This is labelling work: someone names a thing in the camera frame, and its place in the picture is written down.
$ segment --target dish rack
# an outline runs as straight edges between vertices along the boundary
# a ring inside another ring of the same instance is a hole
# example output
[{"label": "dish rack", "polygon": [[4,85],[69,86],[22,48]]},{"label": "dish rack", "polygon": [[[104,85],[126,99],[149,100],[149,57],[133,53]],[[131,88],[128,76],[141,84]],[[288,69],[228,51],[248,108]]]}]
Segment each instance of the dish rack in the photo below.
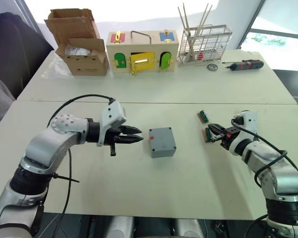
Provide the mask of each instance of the dish rack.
[{"label": "dish rack", "polygon": [[178,58],[182,64],[206,64],[221,61],[227,43],[232,36],[226,25],[206,25],[183,30]]}]

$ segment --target wooden stick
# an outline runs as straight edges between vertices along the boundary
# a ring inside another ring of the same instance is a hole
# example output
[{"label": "wooden stick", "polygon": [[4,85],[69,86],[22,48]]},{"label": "wooden stick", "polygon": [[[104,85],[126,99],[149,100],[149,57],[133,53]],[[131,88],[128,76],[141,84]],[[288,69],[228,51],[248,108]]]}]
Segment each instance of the wooden stick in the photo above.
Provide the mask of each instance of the wooden stick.
[{"label": "wooden stick", "polygon": [[207,18],[208,18],[208,15],[209,15],[209,13],[210,13],[210,11],[211,11],[211,9],[212,9],[212,6],[213,6],[213,5],[211,5],[211,7],[210,7],[210,9],[209,9],[209,11],[208,11],[208,14],[205,16],[205,18],[204,18],[204,21],[203,21],[203,23],[202,23],[202,26],[201,26],[201,27],[203,27],[203,25],[204,25],[205,21],[207,20]]},{"label": "wooden stick", "polygon": [[179,7],[178,7],[178,10],[179,10],[180,18],[181,18],[181,21],[182,21],[182,24],[183,24],[183,28],[186,29],[186,28],[185,28],[185,25],[184,25],[184,21],[183,21],[183,18],[182,18],[182,15],[181,15],[181,12],[180,12],[180,8],[179,8]]},{"label": "wooden stick", "polygon": [[207,4],[207,7],[205,8],[205,10],[204,10],[204,12],[203,12],[203,15],[202,15],[200,24],[199,24],[199,26],[198,26],[198,30],[201,28],[201,23],[202,23],[202,21],[203,21],[204,15],[205,15],[205,13],[206,13],[206,11],[207,11],[207,9],[208,9],[208,6],[209,6],[209,4]]},{"label": "wooden stick", "polygon": [[184,11],[185,22],[186,22],[186,24],[187,24],[187,29],[189,30],[189,23],[188,23],[187,13],[185,12],[184,3],[183,3],[183,11]]}]

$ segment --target green door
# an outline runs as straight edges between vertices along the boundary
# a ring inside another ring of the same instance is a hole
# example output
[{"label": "green door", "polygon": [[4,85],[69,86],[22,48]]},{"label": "green door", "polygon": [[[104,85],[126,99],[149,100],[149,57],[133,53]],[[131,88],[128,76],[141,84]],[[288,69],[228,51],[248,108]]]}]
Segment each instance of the green door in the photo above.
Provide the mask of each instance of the green door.
[{"label": "green door", "polygon": [[114,60],[116,64],[116,68],[126,68],[126,58],[123,53],[116,53],[114,55]]},{"label": "green door", "polygon": [[163,52],[160,56],[160,67],[162,70],[169,68],[171,63],[171,53]]}]

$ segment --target open cardboard box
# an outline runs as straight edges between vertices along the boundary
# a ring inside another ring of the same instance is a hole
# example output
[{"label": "open cardboard box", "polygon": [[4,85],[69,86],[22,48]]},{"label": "open cardboard box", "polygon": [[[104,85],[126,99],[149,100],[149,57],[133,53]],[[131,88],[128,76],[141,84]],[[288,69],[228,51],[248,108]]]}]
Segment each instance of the open cardboard box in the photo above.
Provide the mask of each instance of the open cardboard box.
[{"label": "open cardboard box", "polygon": [[69,38],[100,38],[89,9],[52,9],[48,19],[44,21],[58,46],[68,43]]},{"label": "open cardboard box", "polygon": [[91,51],[89,56],[65,55],[67,43],[61,43],[55,51],[68,65],[72,75],[106,75],[108,61],[104,40],[93,38],[70,38],[71,46]]}]

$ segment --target connector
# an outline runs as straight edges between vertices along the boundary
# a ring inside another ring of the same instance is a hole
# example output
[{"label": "connector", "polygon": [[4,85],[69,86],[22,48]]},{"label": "connector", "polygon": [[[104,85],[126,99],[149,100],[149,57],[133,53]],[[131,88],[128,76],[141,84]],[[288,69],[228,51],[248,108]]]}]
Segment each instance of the connector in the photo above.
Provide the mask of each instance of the connector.
[{"label": "connector", "polygon": [[209,122],[209,119],[208,119],[207,115],[205,114],[205,112],[203,110],[198,113],[198,118],[200,119],[200,121],[202,123],[208,123]]},{"label": "connector", "polygon": [[208,127],[206,127],[205,129],[202,129],[202,134],[205,142],[211,142],[212,136],[211,136],[210,129]]}]

